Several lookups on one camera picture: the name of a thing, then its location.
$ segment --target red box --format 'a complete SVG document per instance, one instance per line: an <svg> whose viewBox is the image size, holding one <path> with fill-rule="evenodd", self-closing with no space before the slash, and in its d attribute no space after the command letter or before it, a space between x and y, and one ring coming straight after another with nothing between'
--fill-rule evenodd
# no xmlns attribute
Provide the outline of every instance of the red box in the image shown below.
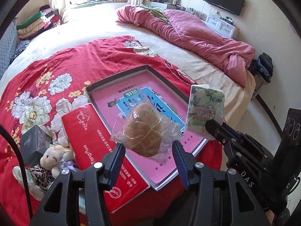
<svg viewBox="0 0 301 226"><path fill-rule="evenodd" d="M62 122L81 170L101 161L103 156L112 152L116 145L115 142L110 141L110 134L91 103L64 115ZM104 192L106 206L111 213L116 212L150 187L126 157L119 175L112 190Z"/></svg>

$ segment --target bread roll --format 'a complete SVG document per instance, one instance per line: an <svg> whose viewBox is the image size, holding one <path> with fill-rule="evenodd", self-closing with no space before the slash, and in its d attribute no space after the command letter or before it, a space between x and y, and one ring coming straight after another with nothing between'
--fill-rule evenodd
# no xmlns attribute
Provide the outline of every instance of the bread roll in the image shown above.
<svg viewBox="0 0 301 226"><path fill-rule="evenodd" d="M151 157L161 144L160 114L148 103L139 104L127 119L124 146L138 155Z"/></svg>

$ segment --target green blanket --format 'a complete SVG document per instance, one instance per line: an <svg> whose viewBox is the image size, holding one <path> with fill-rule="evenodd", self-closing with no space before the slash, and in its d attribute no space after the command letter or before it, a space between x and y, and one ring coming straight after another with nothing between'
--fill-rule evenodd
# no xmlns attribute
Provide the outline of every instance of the green blanket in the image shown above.
<svg viewBox="0 0 301 226"><path fill-rule="evenodd" d="M161 7L150 7L150 6L146 6L141 4L140 7L147 9L148 11L150 11L150 13L152 15L154 15L155 17L163 20L165 23L170 25L170 22L168 21L168 19L163 15L162 11L164 10Z"/></svg>
<svg viewBox="0 0 301 226"><path fill-rule="evenodd" d="M35 22L38 18L41 18L43 16L44 16L44 14L41 11L37 12L32 17L30 17L29 19L25 20L22 24L17 25L17 30L26 28L31 23Z"/></svg>

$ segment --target bolt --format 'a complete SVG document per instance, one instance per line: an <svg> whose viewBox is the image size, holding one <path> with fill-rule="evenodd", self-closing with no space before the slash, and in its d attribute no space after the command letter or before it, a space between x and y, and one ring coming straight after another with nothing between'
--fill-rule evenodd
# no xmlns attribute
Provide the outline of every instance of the bolt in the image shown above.
<svg viewBox="0 0 301 226"><path fill-rule="evenodd" d="M102 163L101 162L96 162L93 165L95 168L101 168L102 167Z"/></svg>
<svg viewBox="0 0 301 226"><path fill-rule="evenodd" d="M67 175L69 172L70 172L70 170L68 168L65 168L62 170L63 175Z"/></svg>
<svg viewBox="0 0 301 226"><path fill-rule="evenodd" d="M195 166L196 166L197 168L203 168L203 167L204 167L204 164L203 164L202 162L197 162L197 163L195 163Z"/></svg>
<svg viewBox="0 0 301 226"><path fill-rule="evenodd" d="M228 170L228 173L230 173L231 175L235 175L236 174L236 170L231 168Z"/></svg>

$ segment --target green label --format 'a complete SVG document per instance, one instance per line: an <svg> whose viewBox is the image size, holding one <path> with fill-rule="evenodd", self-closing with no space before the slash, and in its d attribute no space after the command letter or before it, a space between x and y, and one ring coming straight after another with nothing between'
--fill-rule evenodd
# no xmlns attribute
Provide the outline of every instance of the green label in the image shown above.
<svg viewBox="0 0 301 226"><path fill-rule="evenodd" d="M130 96L133 96L134 94L136 94L138 92L138 89L132 89L131 91L126 92L123 96L125 98L129 98Z"/></svg>

